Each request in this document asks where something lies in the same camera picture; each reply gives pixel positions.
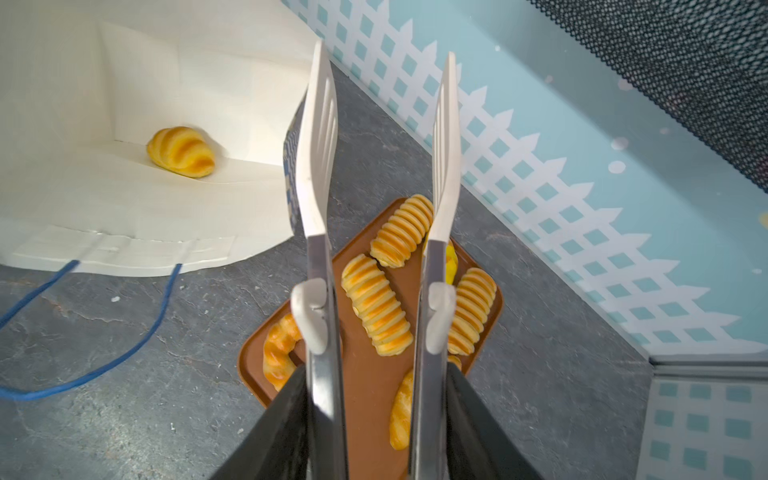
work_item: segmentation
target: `black mesh fabric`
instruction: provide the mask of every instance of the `black mesh fabric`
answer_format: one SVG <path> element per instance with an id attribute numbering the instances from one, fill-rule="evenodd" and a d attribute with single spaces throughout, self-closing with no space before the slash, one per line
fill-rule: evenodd
<path id="1" fill-rule="evenodd" d="M 530 2 L 768 193 L 768 2 Z"/>

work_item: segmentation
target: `gray countertop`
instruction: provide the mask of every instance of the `gray countertop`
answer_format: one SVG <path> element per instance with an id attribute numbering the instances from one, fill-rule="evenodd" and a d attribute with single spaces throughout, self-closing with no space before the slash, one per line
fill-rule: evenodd
<path id="1" fill-rule="evenodd" d="M 429 194 L 429 155 L 335 72 L 339 143 L 328 224 L 338 251 L 397 197 Z M 557 275 L 462 191 L 454 238 L 506 306 L 469 380 L 549 478 L 634 478 L 651 368 Z M 185 273 L 166 319 L 124 365 L 75 391 L 0 401 L 0 478 L 207 478 L 263 408 L 237 376 L 245 339 L 305 278 L 304 240 Z M 0 311 L 50 273 L 0 266 Z M 72 274 L 0 333 L 0 382 L 39 389 L 130 348 L 166 279 Z"/>

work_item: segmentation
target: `white dot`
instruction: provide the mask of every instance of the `white dot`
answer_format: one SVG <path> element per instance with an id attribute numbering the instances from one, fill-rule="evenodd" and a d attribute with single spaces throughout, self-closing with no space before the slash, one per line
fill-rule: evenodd
<path id="1" fill-rule="evenodd" d="M 634 87 L 630 82 L 624 80 L 623 78 L 619 78 L 619 90 L 629 91 L 633 89 Z"/>
<path id="2" fill-rule="evenodd" d="M 612 161 L 608 165 L 608 171 L 612 174 L 622 174 L 624 170 L 627 170 L 627 165 L 620 160 Z"/>
<path id="3" fill-rule="evenodd" d="M 614 141 L 611 142 L 611 148 L 614 150 L 623 150 L 627 147 L 629 147 L 629 140 L 625 137 L 616 137 L 614 138 Z"/>

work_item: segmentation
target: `blue rope handle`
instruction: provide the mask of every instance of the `blue rope handle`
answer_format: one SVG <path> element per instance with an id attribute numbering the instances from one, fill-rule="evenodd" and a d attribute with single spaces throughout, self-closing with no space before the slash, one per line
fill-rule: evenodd
<path id="1" fill-rule="evenodd" d="M 64 268 L 56 272 L 56 274 L 48 282 L 43 283 L 38 288 L 28 293 L 24 298 L 19 300 L 14 306 L 11 307 L 11 309 L 8 312 L 5 313 L 5 315 L 2 316 L 2 318 L 0 318 L 0 329 L 2 329 L 2 327 L 4 327 L 13 318 L 13 316 L 16 313 L 18 313 L 19 310 L 27 306 L 38 295 L 46 291 L 54 283 L 58 282 L 66 273 L 72 271 L 72 269 L 74 269 L 79 264 L 80 262 L 78 260 L 72 260 L 71 262 L 64 265 Z M 163 317 L 165 316 L 165 310 L 167 310 L 168 308 L 168 300 L 170 299 L 170 294 L 171 292 L 173 292 L 173 289 L 174 289 L 174 281 L 176 280 L 176 277 L 179 275 L 180 270 L 181 270 L 181 263 L 177 263 L 177 265 L 174 267 L 173 273 L 170 275 L 170 279 L 168 279 L 168 284 L 165 286 L 163 303 L 160 307 L 160 313 L 157 315 L 157 320 L 154 321 L 154 325 L 152 325 L 152 328 L 149 329 L 149 332 L 147 332 L 146 335 L 144 335 L 144 337 L 142 337 L 142 339 L 139 340 L 139 343 L 134 345 L 133 348 L 128 350 L 126 353 L 120 355 L 118 358 L 112 360 L 108 364 L 104 366 L 100 366 L 99 368 L 97 368 L 96 370 L 90 373 L 86 373 L 79 379 L 74 379 L 70 382 L 62 383 L 61 385 L 52 386 L 47 389 L 37 390 L 36 392 L 25 392 L 24 390 L 17 390 L 9 387 L 0 386 L 0 398 L 16 400 L 19 402 L 24 402 L 27 400 L 43 399 L 47 396 L 55 395 L 61 392 L 66 392 L 67 390 L 72 390 L 74 388 L 79 387 L 80 385 L 84 385 L 85 383 L 90 382 L 96 377 L 99 377 L 101 375 L 104 375 L 106 372 L 109 372 L 110 370 L 120 365 L 125 360 L 128 360 L 134 353 L 138 352 L 139 349 L 142 346 L 144 346 L 144 344 L 148 342 L 150 338 L 152 338 L 154 333 L 157 332 L 157 329 L 160 327 L 160 324 L 163 322 Z"/>

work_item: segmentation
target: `orange tray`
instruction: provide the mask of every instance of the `orange tray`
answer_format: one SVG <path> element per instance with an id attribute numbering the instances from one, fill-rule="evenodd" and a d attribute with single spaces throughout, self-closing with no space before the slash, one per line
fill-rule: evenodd
<path id="1" fill-rule="evenodd" d="M 405 198 L 399 198 L 392 202 L 333 258 L 333 275 L 336 280 L 338 299 L 336 310 L 341 327 L 349 477 L 352 480 L 403 478 L 408 468 L 408 449 L 398 452 L 389 444 L 389 413 L 402 377 L 413 367 L 415 346 L 412 344 L 397 356 L 378 356 L 360 320 L 352 311 L 352 302 L 341 288 L 341 272 L 344 266 L 357 255 L 369 252 L 371 240 L 376 236 L 379 228 L 405 200 Z M 478 264 L 455 240 L 453 244 L 458 256 L 458 272 L 454 283 L 458 283 L 464 272 Z M 402 303 L 414 336 L 419 306 L 421 263 L 422 247 L 419 246 L 404 267 L 398 269 L 380 267 Z M 462 360 L 464 374 L 472 368 L 472 363 L 480 353 L 503 307 L 502 292 L 497 291 L 485 330 L 475 344 L 475 352 L 470 356 L 459 357 Z M 289 311 L 290 305 L 286 301 L 246 340 L 237 360 L 240 378 L 265 407 L 269 406 L 277 395 L 277 391 L 267 382 L 262 373 L 264 339 L 269 328 Z M 304 342 L 296 345 L 291 356 L 297 365 L 304 363 L 306 358 Z"/>

